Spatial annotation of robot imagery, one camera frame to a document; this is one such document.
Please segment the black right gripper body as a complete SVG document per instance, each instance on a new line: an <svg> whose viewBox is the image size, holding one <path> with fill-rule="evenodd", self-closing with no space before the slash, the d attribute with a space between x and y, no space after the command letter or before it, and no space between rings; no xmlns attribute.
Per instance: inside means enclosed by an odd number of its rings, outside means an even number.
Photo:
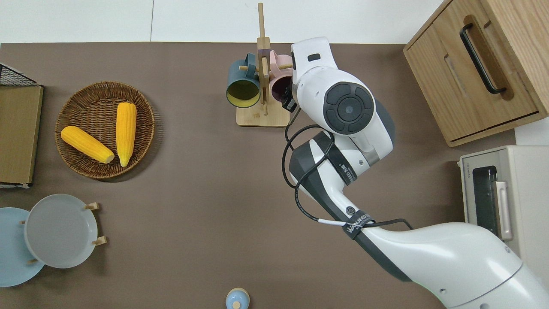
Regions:
<svg viewBox="0 0 549 309"><path fill-rule="evenodd" d="M282 107L290 113L293 113L298 107L298 103L294 98L294 84L292 82L286 86L282 94Z"/></svg>

